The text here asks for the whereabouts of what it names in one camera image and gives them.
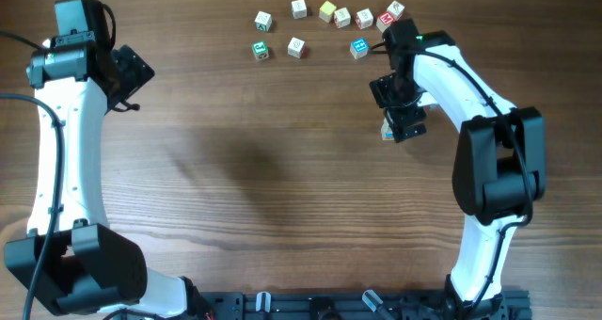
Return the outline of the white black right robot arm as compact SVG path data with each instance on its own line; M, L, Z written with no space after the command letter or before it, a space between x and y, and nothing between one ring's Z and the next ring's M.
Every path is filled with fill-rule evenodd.
M500 276L512 237L531 223L533 204L546 190L543 116L500 97L445 31L421 34L401 19L382 39L370 51L387 55L392 73L370 89L384 112L383 137L402 142L423 135L428 105L439 106L459 133L451 180L465 223L438 315L502 313Z

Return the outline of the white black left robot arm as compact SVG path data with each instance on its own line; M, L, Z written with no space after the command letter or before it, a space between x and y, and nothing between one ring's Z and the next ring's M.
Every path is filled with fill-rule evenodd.
M101 185L103 120L133 109L153 69L117 46L111 8L98 0L55 3L58 33L35 47L26 72L40 117L37 192L24 239L4 249L9 272L55 316L211 319L192 281L148 268L140 247L113 231Z

